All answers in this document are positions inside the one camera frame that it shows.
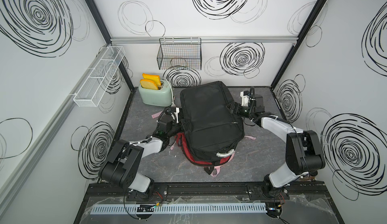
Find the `red and black backpack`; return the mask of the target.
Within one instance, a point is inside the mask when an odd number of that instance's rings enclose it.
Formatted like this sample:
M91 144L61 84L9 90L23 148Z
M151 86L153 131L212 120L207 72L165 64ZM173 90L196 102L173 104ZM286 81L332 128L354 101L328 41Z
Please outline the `red and black backpack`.
M177 135L175 136L175 143L171 146L171 149L173 149L174 145L178 146L182 150L184 156L188 159L189 162L196 166L203 167L204 171L212 177L216 177L220 173L221 167L233 160L235 155L234 151L230 156L221 158L219 161L216 162L195 160L193 155L188 150L187 141L183 133L177 133Z

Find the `large black backpack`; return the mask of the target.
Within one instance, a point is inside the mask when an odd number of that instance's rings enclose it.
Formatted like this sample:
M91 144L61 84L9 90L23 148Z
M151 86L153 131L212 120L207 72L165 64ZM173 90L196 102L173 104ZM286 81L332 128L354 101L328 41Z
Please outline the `large black backpack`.
M242 118L227 108L232 102L221 81L181 91L183 133L195 160L216 162L236 151L244 138L244 126Z

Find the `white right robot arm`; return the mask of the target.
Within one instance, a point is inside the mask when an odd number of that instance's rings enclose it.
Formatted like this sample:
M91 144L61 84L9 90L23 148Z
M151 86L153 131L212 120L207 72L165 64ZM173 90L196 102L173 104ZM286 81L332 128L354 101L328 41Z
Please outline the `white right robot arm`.
M289 121L266 112L263 97L256 95L253 87L240 96L240 104L227 105L230 112L249 119L286 143L285 163L264 177L262 193L266 198L277 197L290 183L325 168L326 160L316 132L296 128Z

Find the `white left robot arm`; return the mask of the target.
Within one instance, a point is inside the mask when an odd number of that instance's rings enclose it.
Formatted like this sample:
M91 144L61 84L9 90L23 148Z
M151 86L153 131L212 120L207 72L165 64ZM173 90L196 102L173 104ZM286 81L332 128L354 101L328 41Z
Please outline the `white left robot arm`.
M154 180L138 172L144 157L164 151L170 139L181 132L180 108L165 108L157 118L155 131L139 141L118 140L99 169L98 177L120 187L127 196L136 191L142 198L150 200L154 192Z

